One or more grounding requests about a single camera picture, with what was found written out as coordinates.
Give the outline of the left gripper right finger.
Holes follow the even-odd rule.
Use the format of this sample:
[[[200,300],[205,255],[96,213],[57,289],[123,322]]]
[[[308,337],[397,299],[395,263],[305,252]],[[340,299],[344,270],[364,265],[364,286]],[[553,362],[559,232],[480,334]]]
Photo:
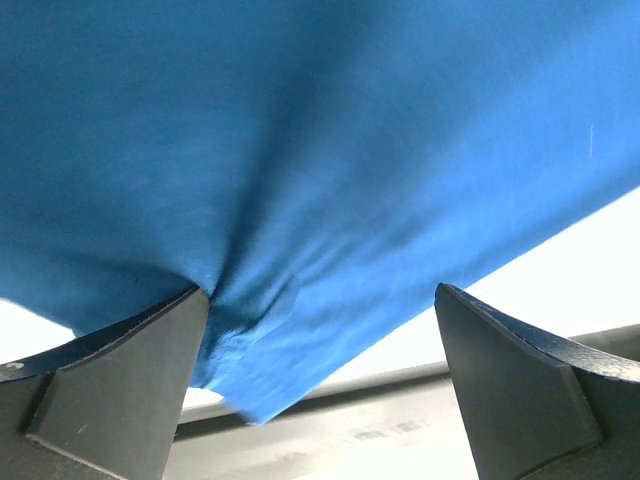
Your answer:
[[[435,310],[479,478],[638,478],[638,326],[567,339],[446,284]]]

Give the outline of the blue printed t shirt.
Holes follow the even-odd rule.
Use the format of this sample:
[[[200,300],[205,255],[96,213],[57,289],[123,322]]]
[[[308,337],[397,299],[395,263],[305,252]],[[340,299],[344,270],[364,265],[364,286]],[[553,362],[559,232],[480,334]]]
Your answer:
[[[635,1],[1,5],[2,297],[201,288],[252,423],[638,184]]]

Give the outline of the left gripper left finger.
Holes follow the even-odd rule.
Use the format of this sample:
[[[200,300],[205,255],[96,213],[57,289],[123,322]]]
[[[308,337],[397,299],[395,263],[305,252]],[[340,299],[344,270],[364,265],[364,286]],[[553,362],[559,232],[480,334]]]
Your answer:
[[[2,478],[162,478],[208,310],[192,288],[2,364]]]

